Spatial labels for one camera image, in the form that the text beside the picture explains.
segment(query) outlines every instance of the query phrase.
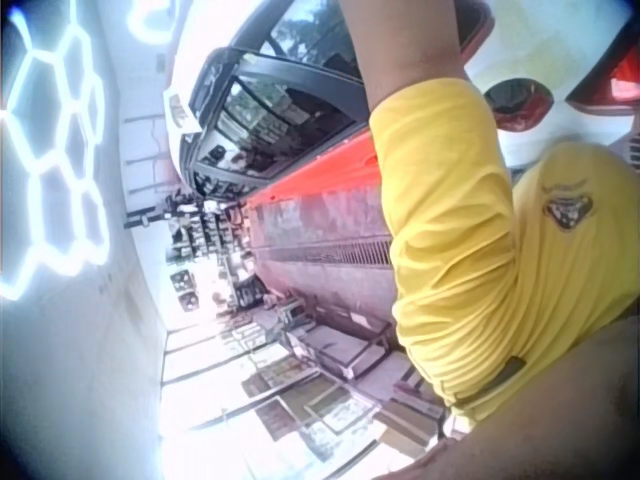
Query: sleeve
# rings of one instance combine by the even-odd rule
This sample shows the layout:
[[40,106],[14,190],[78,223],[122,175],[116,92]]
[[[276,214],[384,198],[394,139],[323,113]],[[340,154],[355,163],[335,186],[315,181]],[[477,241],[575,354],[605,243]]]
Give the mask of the sleeve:
[[391,96],[370,124],[398,336],[440,395],[471,395],[504,367],[515,283],[511,181],[493,115],[471,84],[439,79]]

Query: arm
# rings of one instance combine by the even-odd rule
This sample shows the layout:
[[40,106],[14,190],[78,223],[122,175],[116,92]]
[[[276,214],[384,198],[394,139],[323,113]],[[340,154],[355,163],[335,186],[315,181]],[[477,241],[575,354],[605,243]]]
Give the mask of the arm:
[[637,478],[622,472],[640,466],[639,333],[605,327],[437,458],[383,478]]
[[453,0],[340,0],[371,110],[404,87],[466,78]]
[[514,219],[495,122],[464,80],[453,0],[342,6],[375,107],[398,336],[453,404],[510,355]]

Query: person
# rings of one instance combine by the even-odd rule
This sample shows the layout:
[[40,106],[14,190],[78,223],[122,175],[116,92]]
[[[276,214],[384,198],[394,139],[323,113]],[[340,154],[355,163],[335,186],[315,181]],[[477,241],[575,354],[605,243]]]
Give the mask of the person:
[[398,337],[475,425],[388,478],[627,474],[640,453],[638,176],[605,147],[562,143],[512,189],[454,1],[340,3],[372,111]]

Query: skin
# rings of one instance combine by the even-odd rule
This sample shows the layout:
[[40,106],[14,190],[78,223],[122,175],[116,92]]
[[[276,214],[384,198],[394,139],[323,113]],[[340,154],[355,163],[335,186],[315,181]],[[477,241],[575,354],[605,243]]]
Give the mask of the skin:
[[[340,0],[375,109],[405,87],[467,79],[453,0]],[[640,478],[638,322],[567,353],[462,441],[387,480]]]

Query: hexagonal led light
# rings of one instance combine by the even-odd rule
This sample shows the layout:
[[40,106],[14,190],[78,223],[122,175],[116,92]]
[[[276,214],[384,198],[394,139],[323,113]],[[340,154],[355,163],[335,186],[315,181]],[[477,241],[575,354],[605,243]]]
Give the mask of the hexagonal led light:
[[[107,261],[109,254],[110,243],[106,211],[102,196],[93,180],[95,148],[102,142],[104,136],[104,86],[100,77],[93,70],[91,39],[78,23],[77,0],[70,0],[70,12],[70,23],[55,52],[33,47],[26,19],[20,10],[13,9],[9,15],[9,20],[22,37],[27,53],[18,69],[13,88],[9,94],[7,110],[0,111],[0,119],[6,122],[18,160],[29,174],[26,193],[31,234],[31,246],[22,262],[17,279],[12,285],[0,281],[0,297],[9,300],[20,298],[40,264],[48,266],[60,275],[74,276],[81,271],[85,262],[102,265]],[[83,59],[84,74],[79,99],[72,98],[63,62],[63,57],[74,40],[80,41]],[[24,135],[21,121],[14,113],[29,71],[35,62],[44,62],[53,67],[62,104],[55,132],[55,147],[41,158],[35,158]],[[96,106],[95,127],[89,114],[92,95]],[[82,178],[76,177],[65,153],[69,124],[74,115],[79,118],[85,141]],[[72,197],[71,217],[75,240],[67,254],[61,253],[53,245],[47,243],[44,231],[43,202],[46,199],[46,192],[42,192],[41,175],[52,168],[60,169]],[[82,206],[82,198],[85,195],[88,195],[96,206],[98,226],[102,237],[102,242],[99,245],[95,245],[87,238],[85,212]]]
[[166,30],[149,28],[146,20],[152,13],[169,10],[171,0],[133,0],[133,6],[127,16],[127,26],[129,31],[138,40],[150,45],[164,45],[173,38],[173,31],[176,27],[176,20],[179,14],[180,1],[175,0],[174,21],[171,27]]

